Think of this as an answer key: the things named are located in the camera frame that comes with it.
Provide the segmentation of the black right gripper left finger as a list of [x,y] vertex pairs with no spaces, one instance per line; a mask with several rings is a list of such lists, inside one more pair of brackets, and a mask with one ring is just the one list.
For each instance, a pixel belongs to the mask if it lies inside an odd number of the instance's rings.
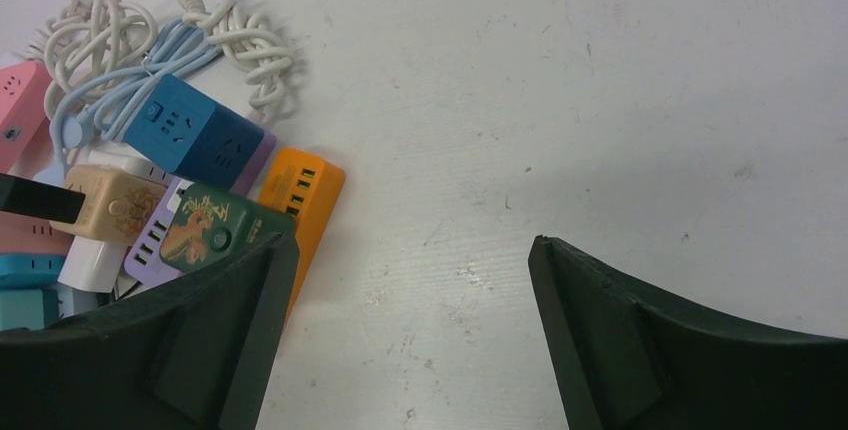
[[289,235],[136,296],[1,335],[5,429],[252,429],[299,258]]

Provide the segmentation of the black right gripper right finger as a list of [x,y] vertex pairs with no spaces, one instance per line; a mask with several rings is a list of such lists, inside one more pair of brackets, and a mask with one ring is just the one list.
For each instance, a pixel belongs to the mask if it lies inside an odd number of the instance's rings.
[[572,429],[843,429],[847,343],[698,304],[539,236],[529,274]]

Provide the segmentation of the green cube socket adapter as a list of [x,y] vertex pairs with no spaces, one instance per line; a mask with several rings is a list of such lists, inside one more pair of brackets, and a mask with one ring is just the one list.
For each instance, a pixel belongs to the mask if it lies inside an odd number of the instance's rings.
[[244,250],[271,234],[293,234],[292,216],[203,183],[180,194],[159,248],[163,263],[192,273]]

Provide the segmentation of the orange power strip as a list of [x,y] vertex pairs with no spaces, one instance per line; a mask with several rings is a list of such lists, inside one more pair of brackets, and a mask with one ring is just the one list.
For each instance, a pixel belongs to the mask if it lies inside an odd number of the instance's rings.
[[294,309],[345,180],[341,167],[292,147],[281,149],[271,162],[258,202],[294,219],[300,252],[287,315]]

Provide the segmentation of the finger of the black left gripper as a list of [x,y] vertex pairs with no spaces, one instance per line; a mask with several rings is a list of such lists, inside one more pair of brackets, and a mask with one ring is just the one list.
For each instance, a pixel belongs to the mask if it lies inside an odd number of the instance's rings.
[[77,221],[86,195],[9,174],[1,174],[1,210],[60,223]]

